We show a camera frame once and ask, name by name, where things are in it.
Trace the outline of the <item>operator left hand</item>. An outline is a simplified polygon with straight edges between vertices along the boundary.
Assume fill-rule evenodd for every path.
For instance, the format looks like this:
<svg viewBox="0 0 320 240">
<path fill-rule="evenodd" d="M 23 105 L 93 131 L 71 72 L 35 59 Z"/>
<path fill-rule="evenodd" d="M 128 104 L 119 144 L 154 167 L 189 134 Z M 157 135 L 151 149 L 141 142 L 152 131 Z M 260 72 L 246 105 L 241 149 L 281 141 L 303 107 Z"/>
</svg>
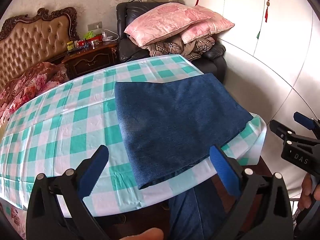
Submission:
<svg viewBox="0 0 320 240">
<path fill-rule="evenodd" d="M 163 240 L 164 233 L 161 229 L 150 228 L 138 235 L 126 236 L 120 240 Z"/>
</svg>

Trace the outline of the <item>operator right hand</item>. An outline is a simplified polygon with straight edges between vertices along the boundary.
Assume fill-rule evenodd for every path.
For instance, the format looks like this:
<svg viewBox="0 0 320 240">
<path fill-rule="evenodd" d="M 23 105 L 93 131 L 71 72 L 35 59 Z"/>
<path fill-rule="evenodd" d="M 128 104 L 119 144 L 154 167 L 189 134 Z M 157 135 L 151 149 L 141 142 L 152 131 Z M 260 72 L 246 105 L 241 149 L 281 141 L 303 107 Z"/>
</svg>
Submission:
<svg viewBox="0 0 320 240">
<path fill-rule="evenodd" d="M 302 193 L 298 201 L 298 209 L 300 211 L 308 209 L 311 205 L 311 194 L 315 200 L 320 200 L 320 187 L 317 185 L 315 190 L 312 190 L 312 180 L 310 174 L 306 174 L 302 182 Z"/>
</svg>

